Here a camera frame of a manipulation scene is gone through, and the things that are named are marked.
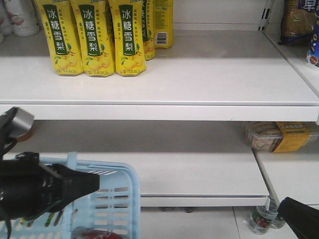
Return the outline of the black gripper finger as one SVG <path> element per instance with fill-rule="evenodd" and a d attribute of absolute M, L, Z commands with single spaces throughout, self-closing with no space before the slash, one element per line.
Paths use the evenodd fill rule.
<path fill-rule="evenodd" d="M 299 239 L 319 238 L 319 211 L 290 197 L 281 201 L 278 214 Z"/>
<path fill-rule="evenodd" d="M 54 179 L 54 188 L 62 202 L 73 202 L 100 189 L 98 174 L 72 170 L 57 163 L 51 168 L 58 176 Z"/>

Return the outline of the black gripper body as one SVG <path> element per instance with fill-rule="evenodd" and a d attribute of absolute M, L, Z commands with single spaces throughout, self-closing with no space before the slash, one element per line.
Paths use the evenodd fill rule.
<path fill-rule="evenodd" d="M 65 207 L 65 166 L 44 164 L 38 153 L 24 152 L 0 163 L 0 219 L 34 220 Z"/>

